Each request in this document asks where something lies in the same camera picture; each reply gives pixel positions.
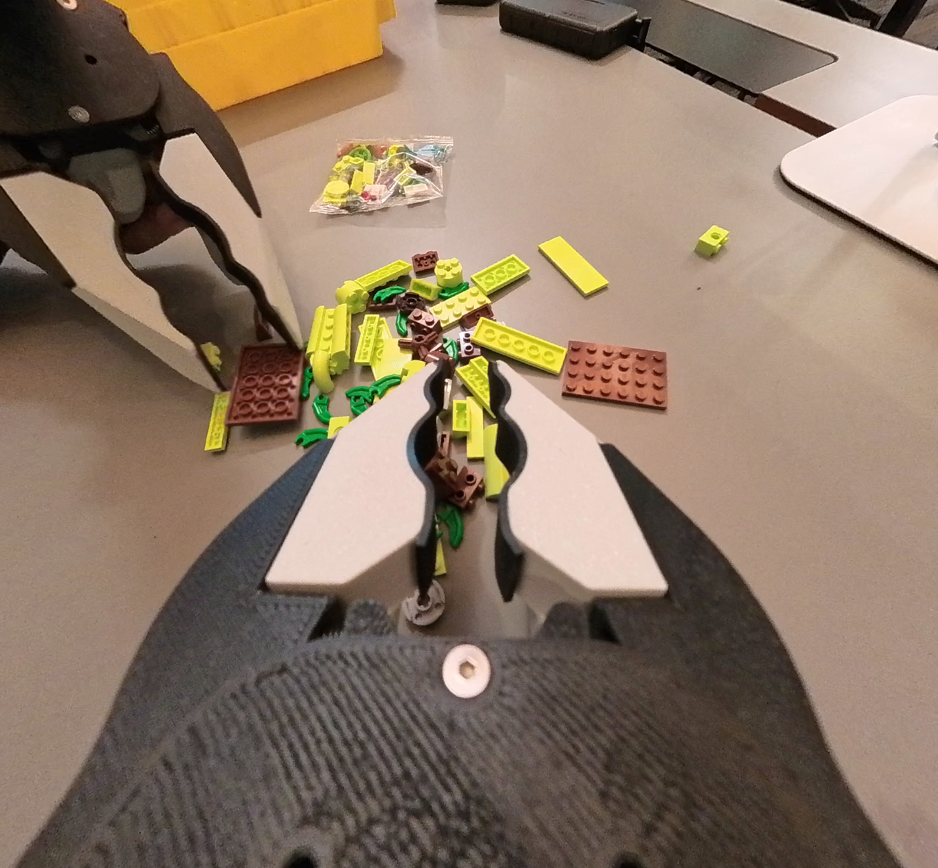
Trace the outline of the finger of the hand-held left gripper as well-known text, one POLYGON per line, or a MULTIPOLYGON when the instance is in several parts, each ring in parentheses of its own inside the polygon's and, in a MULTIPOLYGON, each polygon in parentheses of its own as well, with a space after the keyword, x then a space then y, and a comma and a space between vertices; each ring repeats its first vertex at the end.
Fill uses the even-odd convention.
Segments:
POLYGON ((302 327, 239 148, 168 56, 150 58, 162 138, 156 181, 169 208, 204 235, 222 271, 250 290, 264 322, 298 349, 302 327))
POLYGON ((4 178, 2 188, 73 281, 77 297, 182 376, 221 390, 201 350, 170 323, 157 291, 119 252, 114 220, 94 190, 43 172, 4 178))

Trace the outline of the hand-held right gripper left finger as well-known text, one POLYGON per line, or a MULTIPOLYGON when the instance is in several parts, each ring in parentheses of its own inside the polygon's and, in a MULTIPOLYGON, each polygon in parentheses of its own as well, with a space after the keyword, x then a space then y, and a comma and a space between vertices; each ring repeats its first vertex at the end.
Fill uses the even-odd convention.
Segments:
POLYGON ((264 578, 273 593, 431 603, 436 491, 427 465, 449 363, 429 364, 340 431, 264 578))

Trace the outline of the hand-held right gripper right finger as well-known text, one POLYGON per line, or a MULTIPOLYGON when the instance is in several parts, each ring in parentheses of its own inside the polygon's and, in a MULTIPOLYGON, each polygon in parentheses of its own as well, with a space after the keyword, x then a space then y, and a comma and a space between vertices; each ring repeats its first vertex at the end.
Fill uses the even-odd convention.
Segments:
POLYGON ((601 444, 504 361, 489 364, 493 455, 505 472, 494 575, 509 633, 535 633, 557 604, 660 599, 669 590, 601 444))

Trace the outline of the pile of toy bricks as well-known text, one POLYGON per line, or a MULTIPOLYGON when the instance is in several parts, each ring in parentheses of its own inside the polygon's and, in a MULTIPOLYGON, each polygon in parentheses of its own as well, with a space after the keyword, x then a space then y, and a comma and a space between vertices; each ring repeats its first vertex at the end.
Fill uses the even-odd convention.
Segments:
POLYGON ((316 309, 307 346, 309 368, 302 396, 315 386, 313 406, 319 427, 302 432, 297 444, 322 452, 338 433, 429 364, 447 361, 450 376, 438 416, 439 450, 427 465, 436 491, 437 555, 431 603, 420 605, 416 594, 401 606, 404 623, 434 625, 447 603, 441 578, 447 575, 447 548, 464 540, 464 512, 476 499, 497 495, 504 474, 494 456, 487 473, 473 461, 493 453, 495 428, 486 428, 489 404, 486 361, 472 330, 489 321, 491 297, 521 281, 529 267, 511 254, 472 274, 462 275, 456 259, 436 260, 435 253, 414 259, 414 271, 436 268, 436 282, 410 279, 398 284, 406 265, 398 261, 380 271, 344 283, 336 304, 316 309))

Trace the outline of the large brown studded plate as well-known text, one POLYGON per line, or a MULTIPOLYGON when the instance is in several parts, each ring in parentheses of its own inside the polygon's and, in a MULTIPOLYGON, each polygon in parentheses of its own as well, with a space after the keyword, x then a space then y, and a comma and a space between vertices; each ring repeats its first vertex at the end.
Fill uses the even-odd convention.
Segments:
POLYGON ((290 346, 244 346, 226 413, 228 427, 297 421, 304 363, 304 353, 290 346))
POLYGON ((561 389, 568 397, 664 411, 669 405, 667 353, 570 340, 561 389))

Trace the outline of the person's left hand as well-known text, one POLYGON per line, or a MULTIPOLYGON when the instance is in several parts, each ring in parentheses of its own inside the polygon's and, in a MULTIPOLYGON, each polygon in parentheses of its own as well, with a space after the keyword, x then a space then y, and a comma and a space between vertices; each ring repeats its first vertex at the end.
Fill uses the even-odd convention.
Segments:
POLYGON ((118 239, 124 254, 139 255, 190 227, 190 220, 173 211, 167 204, 158 203, 147 206, 136 220, 121 225, 118 239))

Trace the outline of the small sealed bag of pieces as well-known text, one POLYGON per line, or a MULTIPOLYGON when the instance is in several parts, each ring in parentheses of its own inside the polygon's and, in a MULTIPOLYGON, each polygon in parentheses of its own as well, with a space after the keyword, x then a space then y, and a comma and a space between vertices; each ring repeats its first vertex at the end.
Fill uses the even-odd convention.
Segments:
POLYGON ((444 196, 448 135, 365 138, 340 142, 310 212, 325 216, 378 212, 444 196))

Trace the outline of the lime narrow strip plate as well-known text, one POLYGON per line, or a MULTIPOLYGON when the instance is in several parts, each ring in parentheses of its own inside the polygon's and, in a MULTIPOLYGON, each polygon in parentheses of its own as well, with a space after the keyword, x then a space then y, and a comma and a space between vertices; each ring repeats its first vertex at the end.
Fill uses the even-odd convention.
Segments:
POLYGON ((218 453, 227 449, 229 437, 227 415, 230 399, 230 392, 216 393, 213 398, 205 435, 205 452, 218 453))

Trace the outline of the lime flat tile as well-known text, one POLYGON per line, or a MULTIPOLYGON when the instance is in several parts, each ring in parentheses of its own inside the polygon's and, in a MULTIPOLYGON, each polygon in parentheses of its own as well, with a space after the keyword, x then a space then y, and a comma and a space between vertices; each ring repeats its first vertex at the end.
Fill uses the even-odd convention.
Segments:
POLYGON ((608 288, 608 279, 564 237, 544 241, 537 250, 582 296, 590 297, 608 288))

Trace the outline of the black ribbed power brick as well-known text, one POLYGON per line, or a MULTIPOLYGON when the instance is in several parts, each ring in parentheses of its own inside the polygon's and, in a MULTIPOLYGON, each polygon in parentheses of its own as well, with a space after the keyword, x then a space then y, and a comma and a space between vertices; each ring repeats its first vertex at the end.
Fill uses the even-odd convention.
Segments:
POLYGON ((499 24, 505 33, 599 61, 625 46, 643 51, 651 18, 604 0, 503 0, 499 24))

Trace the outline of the white monitor stand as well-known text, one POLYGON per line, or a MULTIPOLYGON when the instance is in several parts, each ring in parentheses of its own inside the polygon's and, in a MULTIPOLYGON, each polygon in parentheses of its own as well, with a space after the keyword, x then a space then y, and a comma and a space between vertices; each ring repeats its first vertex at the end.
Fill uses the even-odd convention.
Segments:
POLYGON ((937 263, 937 97, 899 99, 789 151, 782 179, 937 263))

